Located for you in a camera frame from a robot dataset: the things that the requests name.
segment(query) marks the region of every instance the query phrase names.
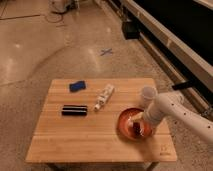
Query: blue sponge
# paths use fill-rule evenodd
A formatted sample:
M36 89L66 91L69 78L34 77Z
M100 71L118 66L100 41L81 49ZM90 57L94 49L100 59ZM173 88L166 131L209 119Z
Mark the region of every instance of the blue sponge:
M78 81L69 85L70 92L77 92L82 89L86 89L85 81Z

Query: white object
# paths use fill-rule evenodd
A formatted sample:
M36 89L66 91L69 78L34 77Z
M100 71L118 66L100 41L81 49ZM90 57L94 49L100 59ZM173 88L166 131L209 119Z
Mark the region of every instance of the white object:
M147 108L157 95L157 90L154 87L144 86L141 90L141 107Z
M156 127L166 115L174 116L213 146L213 122L185 108L183 101L184 97L180 92L161 93L144 111L143 119Z
M50 10L55 13L64 13L72 2L72 0L49 0Z
M97 103L94 107L95 111L98 111L102 106L106 104L106 102L111 97L112 93L114 92L114 86L111 84L107 84L101 94L98 96Z

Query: metal bracket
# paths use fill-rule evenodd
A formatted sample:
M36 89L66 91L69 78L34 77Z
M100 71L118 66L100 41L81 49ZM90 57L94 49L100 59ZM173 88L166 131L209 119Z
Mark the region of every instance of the metal bracket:
M180 84L175 84L172 86L173 90L182 90L182 89L186 89L186 88L190 88L193 87L194 84L191 81L186 81L184 83L180 83Z

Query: wooden table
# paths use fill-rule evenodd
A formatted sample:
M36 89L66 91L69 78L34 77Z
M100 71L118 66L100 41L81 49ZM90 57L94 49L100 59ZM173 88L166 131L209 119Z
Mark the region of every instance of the wooden table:
M127 140L116 130L119 114L139 106L141 88L155 86L153 79L86 79L86 90L70 93L68 85L75 81L78 80L52 81L26 162L154 162L151 169L156 162L176 161L166 120L153 137L143 141ZM107 83L115 86L115 92L106 106L95 113L95 101ZM62 116L64 104L87 105L88 115Z

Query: table leg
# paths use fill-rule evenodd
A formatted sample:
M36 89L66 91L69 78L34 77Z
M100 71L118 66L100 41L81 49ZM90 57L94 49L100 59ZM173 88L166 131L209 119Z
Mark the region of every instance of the table leg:
M53 171L65 171L62 168L59 168L56 164L54 163L46 163L46 165Z
M149 165L149 167L146 169L146 171L152 171L157 165L158 165L158 162L152 162Z

